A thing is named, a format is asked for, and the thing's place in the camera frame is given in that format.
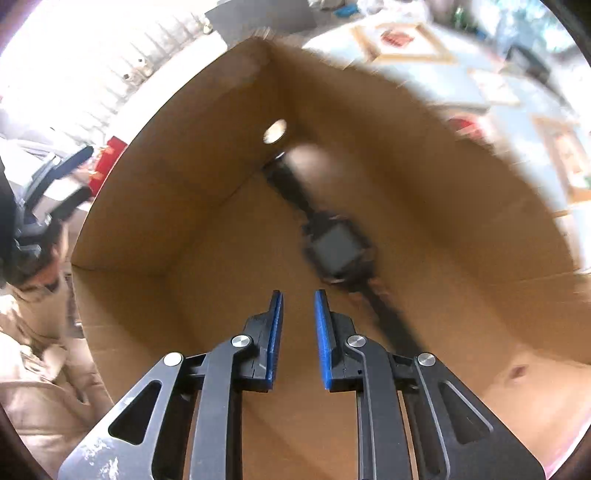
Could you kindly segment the black smart watch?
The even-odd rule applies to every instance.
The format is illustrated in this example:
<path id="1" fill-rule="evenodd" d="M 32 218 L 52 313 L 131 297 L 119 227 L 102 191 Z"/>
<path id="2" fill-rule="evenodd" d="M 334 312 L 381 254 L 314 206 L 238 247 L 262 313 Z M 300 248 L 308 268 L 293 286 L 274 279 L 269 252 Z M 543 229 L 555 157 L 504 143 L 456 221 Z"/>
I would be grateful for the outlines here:
<path id="1" fill-rule="evenodd" d="M 329 285 L 359 294 L 370 305 L 378 325 L 394 351 L 416 357 L 423 351 L 402 314 L 370 285 L 376 277 L 375 247 L 363 231 L 346 216 L 315 205 L 304 183 L 297 178 L 280 153 L 263 166 L 267 183 L 304 215 L 304 256 L 318 277 Z"/>

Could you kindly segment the brown cardboard box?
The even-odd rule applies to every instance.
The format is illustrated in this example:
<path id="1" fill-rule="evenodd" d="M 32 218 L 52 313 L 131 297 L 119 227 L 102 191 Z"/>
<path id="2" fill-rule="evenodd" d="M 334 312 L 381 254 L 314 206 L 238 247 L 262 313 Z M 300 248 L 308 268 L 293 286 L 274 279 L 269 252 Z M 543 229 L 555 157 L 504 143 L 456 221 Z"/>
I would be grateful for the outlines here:
<path id="1" fill-rule="evenodd" d="M 63 479 L 586 479 L 590 283 L 402 85 L 252 38 L 101 187 L 72 258 L 112 410 Z"/>

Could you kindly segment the fruit print tablecloth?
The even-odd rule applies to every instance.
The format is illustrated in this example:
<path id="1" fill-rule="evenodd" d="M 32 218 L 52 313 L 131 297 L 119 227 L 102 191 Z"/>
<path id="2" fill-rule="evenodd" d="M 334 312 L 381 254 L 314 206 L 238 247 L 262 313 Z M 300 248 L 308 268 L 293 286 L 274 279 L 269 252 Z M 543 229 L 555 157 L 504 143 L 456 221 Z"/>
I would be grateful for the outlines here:
<path id="1" fill-rule="evenodd" d="M 385 12 L 315 33 L 304 49 L 400 82 L 492 147 L 544 199 L 576 273 L 589 275 L 590 139 L 547 88 L 466 35 Z"/>

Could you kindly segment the beige trouser leg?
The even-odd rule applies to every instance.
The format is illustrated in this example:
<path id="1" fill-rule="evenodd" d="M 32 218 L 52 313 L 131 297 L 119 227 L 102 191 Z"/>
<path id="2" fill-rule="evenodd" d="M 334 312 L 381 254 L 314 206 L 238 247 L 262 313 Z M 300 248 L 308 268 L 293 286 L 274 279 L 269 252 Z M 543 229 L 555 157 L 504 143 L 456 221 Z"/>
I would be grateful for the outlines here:
<path id="1" fill-rule="evenodd" d="M 113 401 L 87 341 L 68 332 L 64 276 L 7 289 L 1 297 L 1 405 L 33 458 L 55 477 Z"/>

